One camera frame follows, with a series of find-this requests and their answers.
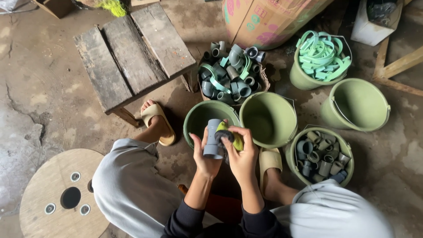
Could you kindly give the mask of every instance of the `slipper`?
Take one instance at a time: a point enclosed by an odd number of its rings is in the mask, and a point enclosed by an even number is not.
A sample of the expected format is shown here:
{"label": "slipper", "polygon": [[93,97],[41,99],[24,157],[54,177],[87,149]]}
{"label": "slipper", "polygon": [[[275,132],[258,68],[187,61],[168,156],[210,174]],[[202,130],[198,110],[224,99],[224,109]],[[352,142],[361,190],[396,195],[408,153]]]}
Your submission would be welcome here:
{"label": "slipper", "polygon": [[155,103],[149,107],[147,107],[143,112],[141,112],[141,119],[143,120],[143,122],[145,123],[145,125],[148,127],[148,122],[150,121],[150,119],[156,115],[161,115],[165,121],[166,124],[168,125],[169,129],[170,129],[170,134],[171,136],[164,138],[164,137],[160,137],[159,139],[159,143],[163,146],[170,146],[171,144],[173,144],[176,140],[176,135],[175,132],[173,131],[172,127],[170,126],[168,119],[165,116],[165,113],[163,112],[162,108],[159,106],[159,104]]}
{"label": "slipper", "polygon": [[282,172],[282,157],[277,148],[267,149],[262,147],[258,153],[258,163],[260,166],[260,192],[264,197],[264,173],[269,168],[277,168]]}

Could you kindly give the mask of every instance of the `plywood disc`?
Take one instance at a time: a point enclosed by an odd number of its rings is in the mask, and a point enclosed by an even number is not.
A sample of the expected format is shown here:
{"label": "plywood disc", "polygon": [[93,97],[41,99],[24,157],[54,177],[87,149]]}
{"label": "plywood disc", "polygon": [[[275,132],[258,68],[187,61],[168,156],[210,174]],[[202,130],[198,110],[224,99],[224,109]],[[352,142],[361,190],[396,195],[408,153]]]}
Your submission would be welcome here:
{"label": "plywood disc", "polygon": [[25,238],[98,238],[109,222],[91,179],[103,155],[72,149],[48,160],[25,189],[19,219]]}

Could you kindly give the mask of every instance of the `stained floor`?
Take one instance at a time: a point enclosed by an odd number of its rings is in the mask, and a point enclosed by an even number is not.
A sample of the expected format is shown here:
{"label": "stained floor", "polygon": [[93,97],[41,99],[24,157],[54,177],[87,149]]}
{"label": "stained floor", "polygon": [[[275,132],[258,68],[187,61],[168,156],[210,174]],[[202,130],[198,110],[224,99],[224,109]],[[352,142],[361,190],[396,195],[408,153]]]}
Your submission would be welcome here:
{"label": "stained floor", "polygon": [[[221,1],[162,0],[162,7],[199,61],[211,41],[227,40]],[[109,152],[118,138],[133,137],[135,129],[114,116],[106,116],[75,48],[73,36],[113,20],[102,10],[78,10],[58,20],[42,9],[0,16],[0,234],[23,237],[19,227],[19,203],[36,170],[52,156],[69,149],[87,148]],[[346,16],[340,34],[349,38],[354,17]],[[388,63],[421,47],[423,27],[418,20],[403,17],[391,36]],[[293,54],[287,47],[268,52],[266,74],[271,90],[295,101],[299,129],[307,124],[324,125],[321,103],[331,87],[301,91],[289,82]],[[353,65],[348,77],[370,80],[378,46],[350,42]],[[394,78],[423,89],[419,64]],[[367,198],[389,219],[399,238],[423,233],[423,98],[376,85],[391,105],[388,123],[372,133],[336,130],[352,147],[354,176],[348,189]],[[180,79],[173,80],[126,108],[136,117],[147,98],[166,107],[165,113],[177,133],[172,147],[159,147],[159,174],[176,184],[190,184],[195,171],[192,150],[182,135],[182,124],[190,108],[201,102],[199,93],[187,92]],[[284,176],[300,184],[285,167]],[[219,183],[230,177],[224,165],[213,190],[239,196],[237,188]],[[102,238],[126,237],[110,225]]]}

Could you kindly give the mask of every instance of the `green bucket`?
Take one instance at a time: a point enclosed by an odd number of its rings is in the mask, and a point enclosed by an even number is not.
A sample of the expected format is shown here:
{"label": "green bucket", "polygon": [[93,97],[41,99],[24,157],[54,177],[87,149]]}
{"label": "green bucket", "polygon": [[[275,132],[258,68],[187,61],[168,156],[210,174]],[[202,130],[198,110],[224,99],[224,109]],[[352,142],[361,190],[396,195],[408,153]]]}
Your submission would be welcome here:
{"label": "green bucket", "polygon": [[304,182],[306,185],[311,185],[312,183],[307,180],[301,173],[301,169],[298,168],[297,161],[295,158],[295,145],[298,142],[298,139],[307,134],[309,131],[320,131],[322,133],[335,136],[337,141],[339,142],[340,152],[342,152],[344,155],[351,158],[351,160],[346,164],[345,171],[347,172],[347,176],[344,181],[341,182],[341,186],[345,187],[348,182],[351,180],[352,174],[354,173],[354,158],[352,155],[351,147],[350,145],[345,142],[345,140],[337,133],[326,129],[322,127],[311,127],[303,130],[302,132],[298,133],[298,135],[292,140],[292,143],[289,144],[286,147],[285,150],[285,157],[286,162],[288,163],[289,169],[298,177],[301,179],[302,182]]}
{"label": "green bucket", "polygon": [[249,96],[239,111],[241,126],[251,130],[253,141],[264,148],[288,144],[297,132],[297,115],[282,96],[260,92]]}
{"label": "green bucket", "polygon": [[333,86],[321,105],[320,117],[333,128],[368,132],[384,126],[389,112],[388,102],[375,85],[349,78]]}
{"label": "green bucket", "polygon": [[295,51],[294,64],[289,72],[289,79],[296,88],[301,90],[311,90],[320,86],[335,84],[345,78],[347,70],[345,70],[339,77],[329,82],[315,80],[314,78],[308,76],[299,66],[298,54],[300,47],[301,45],[297,47],[297,50]]}
{"label": "green bucket", "polygon": [[202,138],[210,119],[228,119],[229,125],[240,126],[238,114],[228,104],[216,100],[200,102],[188,112],[183,126],[185,140],[192,149],[194,142],[188,133]]}

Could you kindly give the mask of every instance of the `yellow-green sponge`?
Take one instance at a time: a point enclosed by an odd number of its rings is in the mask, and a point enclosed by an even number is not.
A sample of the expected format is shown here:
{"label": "yellow-green sponge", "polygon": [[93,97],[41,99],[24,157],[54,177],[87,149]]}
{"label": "yellow-green sponge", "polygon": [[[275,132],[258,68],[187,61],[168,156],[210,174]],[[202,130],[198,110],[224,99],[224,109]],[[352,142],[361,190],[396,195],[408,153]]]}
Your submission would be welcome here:
{"label": "yellow-green sponge", "polygon": [[214,138],[217,141],[217,145],[224,148],[225,146],[220,141],[220,138],[222,137],[228,138],[228,140],[232,142],[236,150],[238,151],[244,150],[244,144],[242,143],[241,135],[236,132],[228,131],[228,124],[226,124],[226,122],[221,122],[216,129],[216,133],[214,134]]}

